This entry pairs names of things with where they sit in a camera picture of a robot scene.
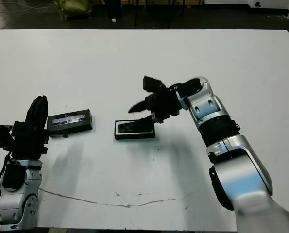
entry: white tabletop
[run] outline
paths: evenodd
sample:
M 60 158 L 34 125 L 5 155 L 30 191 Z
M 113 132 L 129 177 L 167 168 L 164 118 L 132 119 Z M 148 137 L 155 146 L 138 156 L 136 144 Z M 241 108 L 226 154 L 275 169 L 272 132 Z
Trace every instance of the white tabletop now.
M 144 75 L 166 85 L 207 77 L 289 210 L 287 31 L 2 30 L 0 124 L 23 121 L 38 95 L 49 115 L 90 109 L 94 117 L 92 131 L 49 140 L 40 227 L 236 230 L 188 112 L 157 124 L 155 139 L 114 139 L 115 120 L 148 114 L 127 113 L 147 96 Z

